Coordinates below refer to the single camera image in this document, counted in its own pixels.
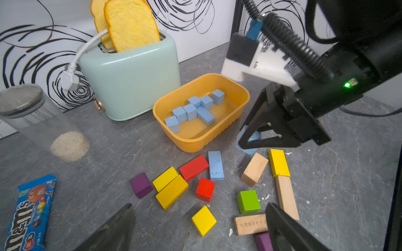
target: white power cord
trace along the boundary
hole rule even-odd
[[[60,81],[62,84],[63,90],[73,91],[80,84],[80,78],[75,75],[75,70],[77,69],[77,62],[80,57],[85,53],[85,51],[98,39],[105,36],[108,33],[108,30],[105,29],[94,36],[90,41],[86,42],[86,44],[76,53],[74,60],[69,64],[67,70],[63,71],[60,76]]]

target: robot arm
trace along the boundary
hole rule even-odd
[[[402,72],[402,9],[397,1],[319,0],[336,37],[320,39],[314,32],[316,1],[306,8],[306,30],[319,43],[338,42],[322,56],[315,54],[273,13],[259,13],[253,0],[244,4],[274,44],[263,48],[256,36],[235,33],[222,75],[242,81],[244,73],[270,81],[244,124],[239,145],[298,147],[313,139],[331,140],[317,118],[360,98],[363,93]],[[302,70],[294,78],[283,68],[288,58]],[[250,141],[255,131],[274,130],[278,136]]]

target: glass jar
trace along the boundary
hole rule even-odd
[[[88,139],[36,84],[0,92],[0,119],[66,162],[82,158]]]

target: blue cube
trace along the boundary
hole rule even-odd
[[[179,124],[183,123],[184,121],[187,120],[187,113],[186,111],[183,109],[183,107],[178,107],[174,110],[172,110],[172,115],[176,116],[177,121]]]
[[[201,105],[201,100],[197,96],[194,96],[187,99],[187,104],[193,104],[197,108]]]
[[[192,121],[197,117],[197,108],[193,104],[188,104],[183,107],[187,113],[187,120]]]
[[[166,126],[170,130],[172,130],[172,132],[174,132],[174,133],[180,132],[180,128],[178,126],[178,121],[177,121],[176,116],[172,116],[172,117],[165,119],[165,123],[166,123]]]
[[[225,93],[219,89],[216,89],[213,93],[212,93],[212,100],[213,103],[216,105],[220,105],[223,103],[225,98]]]
[[[201,106],[204,107],[207,110],[210,110],[213,108],[213,100],[210,98],[208,95],[204,96],[201,99]]]

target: blue rectangular block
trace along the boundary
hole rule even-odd
[[[206,125],[215,122],[215,116],[202,106],[197,108],[197,117],[199,117]]]
[[[224,180],[224,168],[222,165],[221,151],[208,152],[209,179],[211,181]]]
[[[240,138],[243,136],[244,131],[247,129],[247,125],[245,124],[244,127],[241,129],[240,133],[237,135],[236,137],[236,148],[239,150],[242,150],[243,152],[249,154],[249,155],[253,155],[256,151],[257,148],[253,148],[253,149],[243,149],[239,146],[239,140]],[[253,140],[259,140],[261,139],[261,133],[259,131],[255,131],[255,133],[253,133],[251,135],[251,137],[248,139],[248,141],[253,141]]]

